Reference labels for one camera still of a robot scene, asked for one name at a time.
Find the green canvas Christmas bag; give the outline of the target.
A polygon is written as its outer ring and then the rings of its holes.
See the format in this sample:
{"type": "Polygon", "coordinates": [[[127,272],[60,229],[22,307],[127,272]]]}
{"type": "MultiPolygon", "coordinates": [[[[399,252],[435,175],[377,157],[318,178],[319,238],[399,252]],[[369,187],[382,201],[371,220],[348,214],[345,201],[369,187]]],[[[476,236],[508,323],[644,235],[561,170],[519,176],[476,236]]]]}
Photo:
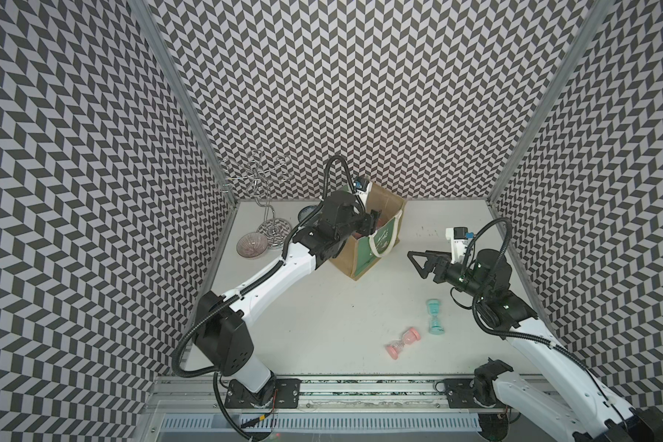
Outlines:
{"type": "Polygon", "coordinates": [[[383,186],[372,183],[365,204],[368,211],[380,213],[376,231],[368,237],[352,236],[341,253],[331,259],[339,271],[355,281],[388,256],[400,242],[406,201],[383,186]]]}

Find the green hourglass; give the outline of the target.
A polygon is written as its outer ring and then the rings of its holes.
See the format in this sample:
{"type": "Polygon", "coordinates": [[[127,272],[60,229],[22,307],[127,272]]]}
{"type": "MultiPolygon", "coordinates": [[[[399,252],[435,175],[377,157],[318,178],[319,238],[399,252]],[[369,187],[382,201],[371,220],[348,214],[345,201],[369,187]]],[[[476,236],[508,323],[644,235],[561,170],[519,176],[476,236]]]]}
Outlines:
{"type": "Polygon", "coordinates": [[[445,329],[441,324],[439,318],[441,313],[441,303],[438,299],[429,299],[427,300],[427,311],[429,315],[429,333],[432,335],[442,335],[445,333],[445,329]]]}

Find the pink hourglass front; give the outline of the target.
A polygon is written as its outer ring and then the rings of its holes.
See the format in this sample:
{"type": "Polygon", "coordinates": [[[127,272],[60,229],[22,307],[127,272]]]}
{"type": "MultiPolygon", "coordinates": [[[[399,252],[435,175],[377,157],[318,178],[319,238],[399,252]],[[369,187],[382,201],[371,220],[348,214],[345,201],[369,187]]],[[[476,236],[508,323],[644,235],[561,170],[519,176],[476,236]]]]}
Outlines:
{"type": "Polygon", "coordinates": [[[407,346],[413,345],[420,340],[420,333],[418,333],[416,328],[411,327],[403,333],[399,340],[387,344],[385,349],[393,360],[397,360],[401,355],[401,352],[407,348],[407,346]]]}

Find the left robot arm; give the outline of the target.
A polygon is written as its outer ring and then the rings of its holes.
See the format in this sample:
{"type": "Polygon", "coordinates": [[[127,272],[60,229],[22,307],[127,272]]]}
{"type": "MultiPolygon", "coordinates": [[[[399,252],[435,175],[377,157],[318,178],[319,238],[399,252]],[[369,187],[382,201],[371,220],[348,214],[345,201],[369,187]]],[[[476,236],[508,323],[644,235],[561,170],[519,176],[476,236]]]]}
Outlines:
{"type": "Polygon", "coordinates": [[[353,235],[373,234],[379,218],[366,209],[345,157],[330,157],[322,177],[322,200],[287,234],[278,258],[224,294],[200,298],[171,357],[175,376],[214,374],[243,386],[260,405],[270,401],[276,376],[255,355],[250,326],[287,289],[336,258],[353,235]]]}

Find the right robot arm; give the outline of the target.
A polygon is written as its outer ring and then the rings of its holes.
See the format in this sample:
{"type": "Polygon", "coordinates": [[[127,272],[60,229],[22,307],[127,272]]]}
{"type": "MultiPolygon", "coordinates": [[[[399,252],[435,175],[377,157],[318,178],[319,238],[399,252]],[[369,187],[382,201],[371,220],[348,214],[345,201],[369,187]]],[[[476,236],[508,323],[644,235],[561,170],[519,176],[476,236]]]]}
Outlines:
{"type": "Polygon", "coordinates": [[[415,270],[423,279],[471,296],[468,309],[479,329],[526,357],[562,398],[556,401],[509,364],[490,360],[474,372],[475,403],[516,410],[556,441],[663,441],[659,410],[636,408],[598,380],[511,290],[509,219],[494,219],[475,234],[466,228],[450,233],[450,252],[408,252],[415,270]]]}

